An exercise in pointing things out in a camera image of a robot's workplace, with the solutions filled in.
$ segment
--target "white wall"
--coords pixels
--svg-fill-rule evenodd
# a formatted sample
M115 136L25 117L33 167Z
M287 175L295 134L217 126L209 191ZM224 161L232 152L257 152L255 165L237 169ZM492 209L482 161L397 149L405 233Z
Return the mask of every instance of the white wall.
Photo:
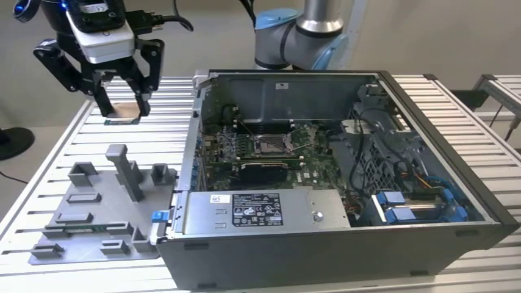
M189 76L197 68L252 68L255 35L252 21L237 0L179 0L181 15L195 32L168 23L164 30L144 35L167 43L164 75ZM125 0L128 10L172 14L172 0ZM257 11L275 7L300 8L300 0L256 1ZM67 125L84 102L68 93L32 55L45 38L53 38L43 12L27 24L12 19L13 0L0 1L0 127Z
M521 72L521 1L368 0L351 69L393 74L434 73L450 87L470 87L482 73ZM179 0L196 31L177 24L144 36L167 42L165 75L197 68L249 68L253 33L237 0ZM129 10L171 12L171 0L127 0ZM303 0L257 0L257 11L303 6ZM32 56L53 32L40 13L28 24L11 18L12 0L0 1L0 127L67 125L84 98L69 94Z
M433 73L449 87L521 74L521 1L369 0L353 69Z

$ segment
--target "label sticker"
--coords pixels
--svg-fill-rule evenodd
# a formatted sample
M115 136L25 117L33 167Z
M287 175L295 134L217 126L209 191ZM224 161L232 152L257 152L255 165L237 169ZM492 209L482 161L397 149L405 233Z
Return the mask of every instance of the label sticker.
M229 203L229 194L212 194L211 203Z
M80 9L83 13L92 14L105 12L108 10L108 6L107 3L96 3L80 6Z
M289 89L289 84L287 82L276 83L275 84L275 89L276 90L288 90Z
M233 194L232 223L236 227L281 226L280 194Z

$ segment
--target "black stand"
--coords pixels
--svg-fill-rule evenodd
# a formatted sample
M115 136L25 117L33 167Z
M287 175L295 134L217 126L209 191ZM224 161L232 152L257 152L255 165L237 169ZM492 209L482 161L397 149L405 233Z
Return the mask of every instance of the black stand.
M0 129L0 161L16 157L35 143L35 135L27 128Z

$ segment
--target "circuit chip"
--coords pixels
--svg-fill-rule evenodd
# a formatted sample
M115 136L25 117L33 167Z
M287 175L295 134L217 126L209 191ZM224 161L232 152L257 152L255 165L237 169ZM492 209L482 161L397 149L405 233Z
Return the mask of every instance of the circuit chip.
M256 154L284 154L288 149L285 135L263 135L255 139Z
M272 184L288 179L288 164L285 163L245 163L239 170L243 184Z

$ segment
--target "green circuit board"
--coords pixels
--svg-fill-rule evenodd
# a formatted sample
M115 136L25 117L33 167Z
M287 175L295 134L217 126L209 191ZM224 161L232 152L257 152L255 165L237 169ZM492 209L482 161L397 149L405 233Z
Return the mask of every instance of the green circuit board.
M345 189L327 130L312 122L296 124L287 134L216 133L205 139L208 190ZM247 163L287 164L288 176L277 183L243 184L237 171Z

